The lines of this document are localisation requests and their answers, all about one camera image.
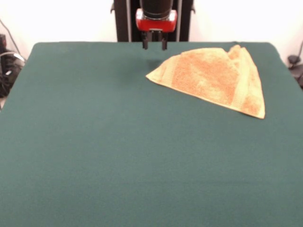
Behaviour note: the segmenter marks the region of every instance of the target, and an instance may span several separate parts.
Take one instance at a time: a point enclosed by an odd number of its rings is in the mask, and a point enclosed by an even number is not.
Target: black vertical post
[[[140,0],[131,0],[132,42],[141,42],[142,35],[137,28],[136,12],[140,8]]]
[[[182,0],[182,14],[180,25],[180,41],[188,41],[190,31],[190,16],[194,0]]]
[[[114,0],[118,42],[128,42],[126,0]]]

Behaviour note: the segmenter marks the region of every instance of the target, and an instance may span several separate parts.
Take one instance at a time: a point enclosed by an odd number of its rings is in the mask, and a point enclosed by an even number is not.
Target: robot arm
[[[136,12],[136,24],[142,32],[143,48],[148,48],[148,34],[155,41],[162,41],[162,49],[167,49],[168,33],[177,24],[177,12],[172,10],[173,0],[140,0],[141,9]]]

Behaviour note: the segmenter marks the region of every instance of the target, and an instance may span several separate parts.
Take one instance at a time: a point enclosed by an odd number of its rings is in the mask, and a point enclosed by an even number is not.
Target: white wall
[[[195,0],[191,41],[271,42],[286,62],[303,40],[303,0]]]
[[[26,57],[37,42],[116,41],[113,0],[0,2],[0,18]],[[303,0],[195,0],[195,7],[190,41],[267,41],[285,61],[303,40]]]
[[[21,53],[28,56],[37,42],[116,42],[113,0],[0,0],[0,18]],[[0,25],[0,33],[5,30]],[[10,48],[12,43],[7,37]]]

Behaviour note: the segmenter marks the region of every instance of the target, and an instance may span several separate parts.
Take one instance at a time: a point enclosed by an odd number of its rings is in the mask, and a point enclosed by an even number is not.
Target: green table
[[[235,43],[34,46],[0,113],[1,227],[302,227],[303,93],[268,43],[259,120],[151,83]]]

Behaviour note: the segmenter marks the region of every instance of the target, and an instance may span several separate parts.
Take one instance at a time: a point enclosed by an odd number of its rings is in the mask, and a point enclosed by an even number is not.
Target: folded towel
[[[173,56],[146,76],[154,83],[260,119],[265,105],[258,70],[245,48],[202,48]]]

